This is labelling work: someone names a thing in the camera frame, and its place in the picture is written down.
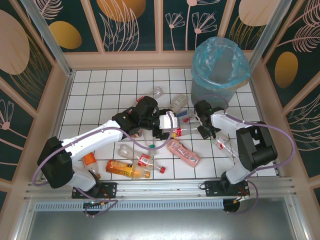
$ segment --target orange circle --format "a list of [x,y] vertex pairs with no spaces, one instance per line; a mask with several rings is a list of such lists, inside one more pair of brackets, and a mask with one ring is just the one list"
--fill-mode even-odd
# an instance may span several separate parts
[[96,0],[96,3],[108,18],[116,22],[131,21],[130,9],[136,18],[139,18],[146,9],[146,0]]

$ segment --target pink package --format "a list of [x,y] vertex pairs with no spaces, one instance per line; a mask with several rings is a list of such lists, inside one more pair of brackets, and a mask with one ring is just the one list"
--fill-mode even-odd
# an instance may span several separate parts
[[193,151],[187,149],[182,143],[176,139],[171,139],[167,144],[167,148],[171,153],[181,158],[191,167],[195,168],[200,162],[201,157],[195,154]]

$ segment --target red bottle cap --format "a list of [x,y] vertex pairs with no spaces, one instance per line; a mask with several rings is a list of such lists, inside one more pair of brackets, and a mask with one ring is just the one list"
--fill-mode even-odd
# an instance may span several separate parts
[[165,170],[166,170],[166,168],[164,166],[162,166],[161,169],[160,169],[160,173],[163,174],[165,172]]

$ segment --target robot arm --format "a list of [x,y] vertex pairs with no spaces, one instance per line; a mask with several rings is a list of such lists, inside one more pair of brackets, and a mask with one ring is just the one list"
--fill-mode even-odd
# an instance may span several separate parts
[[266,127],[234,121],[223,113],[223,108],[211,108],[205,100],[195,104],[194,110],[201,122],[198,130],[204,139],[210,136],[216,138],[216,133],[221,130],[236,132],[239,160],[221,176],[221,184],[225,191],[243,181],[256,168],[267,165],[277,158],[277,149]]
[[171,128],[168,115],[172,118],[173,128],[177,128],[178,119],[174,113],[170,109],[159,111],[157,101],[152,97],[145,96],[136,107],[116,114],[111,120],[89,132],[62,141],[59,141],[57,137],[50,138],[46,142],[37,164],[39,166],[47,156],[57,149],[71,144],[47,161],[41,170],[54,189],[69,185],[95,196],[99,192],[101,182],[93,173],[84,168],[76,167],[73,163],[103,145],[120,141],[126,137],[121,131],[104,130],[105,128],[118,128],[128,135],[137,134],[140,129],[168,129]]

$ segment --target bottle label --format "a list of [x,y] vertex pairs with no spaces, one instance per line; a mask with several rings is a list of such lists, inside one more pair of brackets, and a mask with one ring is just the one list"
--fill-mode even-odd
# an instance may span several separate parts
[[185,96],[180,95],[174,102],[173,102],[173,106],[175,107],[179,107],[179,105],[185,100]]
[[144,96],[142,96],[142,97],[139,97],[137,100],[136,100],[136,102],[138,103],[141,99],[143,99],[144,98]]
[[176,137],[181,137],[182,135],[182,131],[181,131],[181,127],[174,129],[172,132],[172,138],[176,138]]
[[146,167],[150,160],[150,156],[146,154],[142,154],[138,161],[138,166]]
[[86,166],[88,166],[89,164],[94,164],[96,163],[96,158],[93,154],[93,152],[90,152],[89,154],[83,156],[83,162]]
[[128,178],[131,178],[133,165],[121,161],[109,160],[105,170],[112,174],[120,174]]
[[228,144],[230,143],[230,140],[225,138],[224,136],[219,137],[216,139],[215,145],[218,147],[218,149],[222,150],[224,149]]

